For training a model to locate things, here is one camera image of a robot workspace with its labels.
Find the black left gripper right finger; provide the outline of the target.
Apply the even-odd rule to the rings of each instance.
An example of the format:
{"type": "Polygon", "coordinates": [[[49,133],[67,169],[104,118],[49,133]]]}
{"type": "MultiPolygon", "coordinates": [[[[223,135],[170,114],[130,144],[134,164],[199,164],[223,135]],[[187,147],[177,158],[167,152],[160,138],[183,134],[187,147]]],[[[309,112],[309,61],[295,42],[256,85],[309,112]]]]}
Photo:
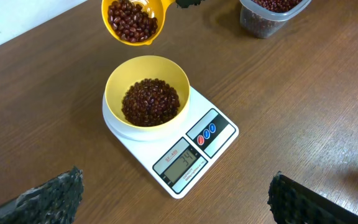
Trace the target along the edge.
{"type": "Polygon", "coordinates": [[[278,224],[358,224],[358,215],[277,172],[268,201],[278,224]]]}

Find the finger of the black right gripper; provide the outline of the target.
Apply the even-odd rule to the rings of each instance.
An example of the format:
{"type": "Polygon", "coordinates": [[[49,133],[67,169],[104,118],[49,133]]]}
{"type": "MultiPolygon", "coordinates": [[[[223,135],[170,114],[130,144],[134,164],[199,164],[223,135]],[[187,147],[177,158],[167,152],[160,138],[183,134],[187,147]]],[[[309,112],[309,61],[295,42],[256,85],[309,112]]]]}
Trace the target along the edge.
{"type": "Polygon", "coordinates": [[[175,0],[175,2],[180,8],[185,9],[190,6],[200,5],[202,0],[175,0]]]}

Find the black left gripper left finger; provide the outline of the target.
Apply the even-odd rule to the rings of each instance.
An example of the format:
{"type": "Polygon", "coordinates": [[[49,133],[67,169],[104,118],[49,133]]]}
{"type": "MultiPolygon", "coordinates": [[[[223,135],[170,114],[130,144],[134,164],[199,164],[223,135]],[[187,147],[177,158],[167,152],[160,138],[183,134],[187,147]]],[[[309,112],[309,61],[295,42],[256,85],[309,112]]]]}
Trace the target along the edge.
{"type": "Polygon", "coordinates": [[[0,205],[0,224],[72,224],[83,192],[83,171],[73,167],[0,205]]]}

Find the orange plastic scoop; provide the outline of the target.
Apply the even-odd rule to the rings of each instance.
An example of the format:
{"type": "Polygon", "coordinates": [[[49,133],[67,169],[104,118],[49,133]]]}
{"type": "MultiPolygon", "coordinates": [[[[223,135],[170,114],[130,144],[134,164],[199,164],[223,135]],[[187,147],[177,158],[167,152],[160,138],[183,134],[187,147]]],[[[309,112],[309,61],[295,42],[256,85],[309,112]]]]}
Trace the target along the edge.
{"type": "Polygon", "coordinates": [[[175,1],[174,0],[131,1],[134,4],[141,5],[142,11],[147,12],[150,17],[157,17],[157,29],[155,33],[142,42],[134,42],[134,43],[130,42],[129,40],[122,40],[121,36],[116,34],[111,24],[109,23],[108,9],[113,2],[114,2],[113,0],[102,0],[101,2],[101,14],[102,14],[104,25],[106,26],[109,33],[116,40],[120,41],[123,44],[137,47],[143,45],[151,45],[152,42],[158,37],[165,23],[167,9],[175,1]]]}

